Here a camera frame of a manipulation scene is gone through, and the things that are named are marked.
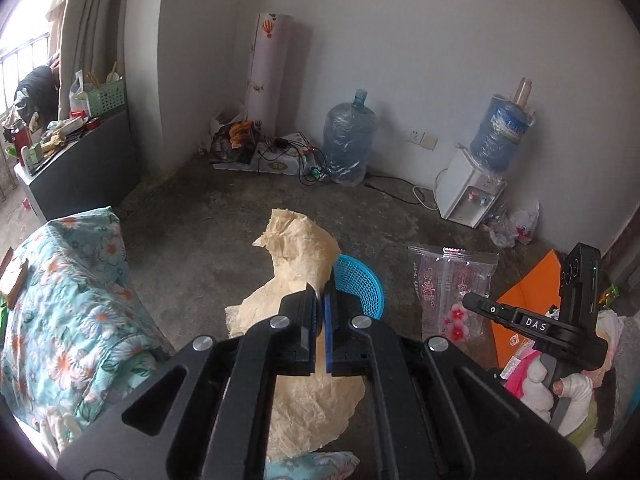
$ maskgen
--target white wall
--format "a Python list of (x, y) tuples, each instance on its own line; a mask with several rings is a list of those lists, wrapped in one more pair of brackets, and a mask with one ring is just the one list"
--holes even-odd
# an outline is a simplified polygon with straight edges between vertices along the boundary
[(238, 4), (127, 1), (127, 97), (147, 171), (168, 174), (185, 163), (226, 102)]
[[(292, 14), (278, 125), (321, 141), (357, 88), (383, 120), (371, 164), (432, 186), (468, 144), (494, 92), (533, 80), (537, 124), (509, 177), (540, 200), (538, 234), (604, 250), (638, 203), (640, 35), (618, 0), (241, 0), (232, 84), (244, 95), (255, 13)], [(404, 141), (440, 137), (428, 152)]]

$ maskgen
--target pink cloth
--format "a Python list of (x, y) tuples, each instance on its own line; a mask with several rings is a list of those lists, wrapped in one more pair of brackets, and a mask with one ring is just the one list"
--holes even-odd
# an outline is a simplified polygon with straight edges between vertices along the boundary
[(517, 399), (521, 399), (523, 396), (522, 391), (522, 381), (527, 378), (527, 369), (529, 365), (540, 355), (538, 350), (534, 350), (529, 355), (527, 355), (520, 364), (516, 366), (516, 369), (513, 371), (513, 374), (509, 376), (504, 387), (509, 390), (513, 395), (516, 396)]

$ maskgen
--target electrical outlet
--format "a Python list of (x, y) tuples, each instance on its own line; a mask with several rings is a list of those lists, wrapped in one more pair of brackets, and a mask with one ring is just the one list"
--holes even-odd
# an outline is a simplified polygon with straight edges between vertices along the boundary
[(412, 130), (409, 132), (409, 142), (420, 145), (420, 143), (422, 142), (423, 135), (424, 133), (420, 133), (415, 130)]
[(420, 140), (420, 145), (427, 150), (433, 151), (438, 143), (438, 137), (430, 133), (422, 134), (422, 139)]

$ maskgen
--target curtain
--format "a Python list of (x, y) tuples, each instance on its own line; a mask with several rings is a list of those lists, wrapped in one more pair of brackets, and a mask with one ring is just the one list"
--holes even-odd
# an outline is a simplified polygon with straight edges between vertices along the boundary
[(124, 18), (127, 0), (67, 0), (60, 35), (59, 118), (69, 117), (69, 88), (78, 70), (103, 82), (114, 62), (124, 74)]

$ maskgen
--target silver screw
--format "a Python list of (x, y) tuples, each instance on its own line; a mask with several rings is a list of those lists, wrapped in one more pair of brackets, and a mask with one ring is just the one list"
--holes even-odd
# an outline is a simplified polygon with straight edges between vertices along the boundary
[(427, 344), (433, 352), (444, 352), (449, 348), (449, 342), (440, 336), (432, 337), (427, 341)]
[(369, 328), (371, 326), (371, 318), (369, 316), (356, 316), (351, 320), (354, 328)]
[(196, 352), (204, 352), (213, 346), (213, 339), (208, 335), (201, 335), (193, 340), (193, 349)]
[(269, 322), (271, 328), (286, 328), (291, 323), (287, 316), (273, 316)]

